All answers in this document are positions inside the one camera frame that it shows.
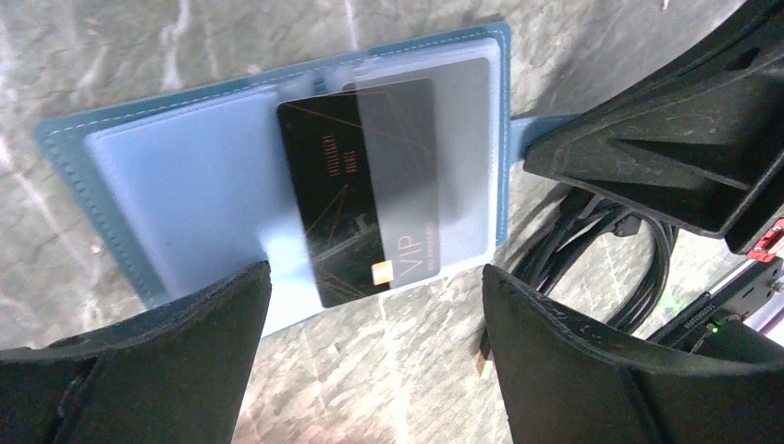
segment marble surface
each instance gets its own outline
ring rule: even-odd
[[[513,111],[584,111],[682,53],[740,2],[0,0],[0,348],[42,347],[142,310],[32,140],[42,118],[496,19],[513,29]],[[561,195],[514,166],[498,264],[514,261]],[[650,248],[644,233],[602,238],[554,297],[603,319]],[[673,261],[642,336],[740,259],[720,240],[684,233]],[[495,376],[474,368],[480,288],[472,270],[262,340],[235,442],[509,442]]]

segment black plastic mount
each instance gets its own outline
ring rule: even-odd
[[[784,204],[784,0],[539,139],[525,169],[747,253]]]
[[[228,443],[269,307],[267,263],[39,350],[0,351],[0,443]]]
[[[729,444],[784,436],[782,359],[749,364],[645,342],[491,265],[483,294],[514,442]]]

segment black card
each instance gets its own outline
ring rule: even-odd
[[[277,116],[325,307],[438,274],[432,82],[287,102]]]

